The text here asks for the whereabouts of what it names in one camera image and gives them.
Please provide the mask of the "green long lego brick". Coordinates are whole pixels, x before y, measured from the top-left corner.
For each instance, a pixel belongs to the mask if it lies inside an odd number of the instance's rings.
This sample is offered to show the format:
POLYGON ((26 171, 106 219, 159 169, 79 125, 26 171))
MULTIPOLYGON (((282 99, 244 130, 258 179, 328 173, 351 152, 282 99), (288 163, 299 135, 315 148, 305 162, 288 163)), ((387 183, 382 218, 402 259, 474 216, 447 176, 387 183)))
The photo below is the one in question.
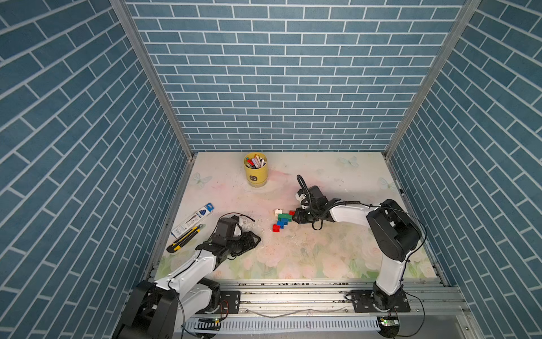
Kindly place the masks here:
POLYGON ((280 213, 278 215, 278 220, 280 222, 288 223, 292 221, 292 215, 286 213, 280 213))

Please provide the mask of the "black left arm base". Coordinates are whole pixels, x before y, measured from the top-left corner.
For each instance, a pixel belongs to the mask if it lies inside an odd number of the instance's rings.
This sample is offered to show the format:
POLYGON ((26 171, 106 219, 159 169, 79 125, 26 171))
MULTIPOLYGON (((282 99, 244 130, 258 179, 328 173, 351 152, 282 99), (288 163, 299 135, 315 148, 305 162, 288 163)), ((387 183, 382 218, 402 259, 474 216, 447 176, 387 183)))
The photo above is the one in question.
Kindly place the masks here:
POLYGON ((132 292, 113 338, 173 338, 175 333, 214 338, 230 314, 239 313, 241 292, 201 279, 184 296, 171 285, 140 282, 132 292))

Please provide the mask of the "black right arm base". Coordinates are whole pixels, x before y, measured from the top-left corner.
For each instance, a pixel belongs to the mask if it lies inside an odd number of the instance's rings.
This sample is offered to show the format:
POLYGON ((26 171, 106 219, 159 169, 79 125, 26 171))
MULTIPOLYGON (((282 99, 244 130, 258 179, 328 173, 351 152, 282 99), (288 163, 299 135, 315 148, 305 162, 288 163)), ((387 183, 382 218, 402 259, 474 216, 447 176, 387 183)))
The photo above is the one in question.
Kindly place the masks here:
POLYGON ((382 313, 377 317, 379 334, 384 338, 396 338, 400 330, 399 313, 411 312, 407 294, 402 288, 387 295, 376 283, 371 290, 350 290, 344 299, 351 302, 357 314, 382 313))

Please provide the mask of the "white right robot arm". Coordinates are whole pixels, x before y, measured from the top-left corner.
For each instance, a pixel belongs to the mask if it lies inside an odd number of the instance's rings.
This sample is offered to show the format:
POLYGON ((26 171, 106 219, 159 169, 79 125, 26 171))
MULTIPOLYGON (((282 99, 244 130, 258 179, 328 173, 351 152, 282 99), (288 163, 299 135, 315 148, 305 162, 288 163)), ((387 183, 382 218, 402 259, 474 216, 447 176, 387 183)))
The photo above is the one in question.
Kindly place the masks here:
POLYGON ((296 199, 300 206, 295 210, 292 220, 300 225, 329 221, 370 228, 383 253, 374 292, 391 297, 402 289, 407 262, 423 245, 426 230, 402 210, 396 201, 388 199, 376 206, 341 199, 329 201, 326 197, 313 200, 305 194, 296 195, 296 199))

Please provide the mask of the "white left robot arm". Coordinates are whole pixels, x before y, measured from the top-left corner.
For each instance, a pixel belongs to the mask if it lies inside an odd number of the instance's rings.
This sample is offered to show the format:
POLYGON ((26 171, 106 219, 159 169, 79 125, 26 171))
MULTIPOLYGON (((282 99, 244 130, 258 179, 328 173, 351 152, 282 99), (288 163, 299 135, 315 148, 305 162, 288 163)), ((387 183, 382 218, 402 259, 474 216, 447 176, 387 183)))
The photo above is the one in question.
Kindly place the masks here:
POLYGON ((202 279, 228 258, 237 258, 255 249, 260 242, 261 238, 251 231, 232 237, 213 234, 210 240, 196 247, 197 254, 181 268, 157 280, 156 285, 175 293, 174 299, 179 302, 178 311, 185 319, 204 309, 215 309, 211 302, 214 288, 204 284, 202 279))

